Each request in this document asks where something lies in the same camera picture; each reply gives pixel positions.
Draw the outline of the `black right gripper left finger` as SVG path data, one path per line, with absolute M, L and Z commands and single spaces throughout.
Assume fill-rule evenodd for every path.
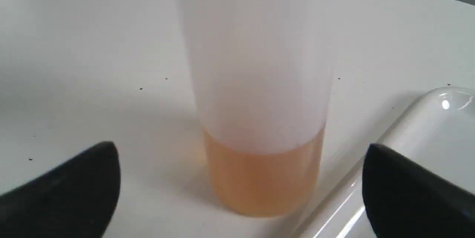
M 1 195 L 2 238 L 101 238 L 121 189 L 117 147 L 100 142 Z

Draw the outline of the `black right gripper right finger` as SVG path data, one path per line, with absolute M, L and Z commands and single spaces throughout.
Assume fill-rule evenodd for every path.
M 366 152 L 362 197 L 377 238 L 473 238 L 475 197 L 378 143 Z

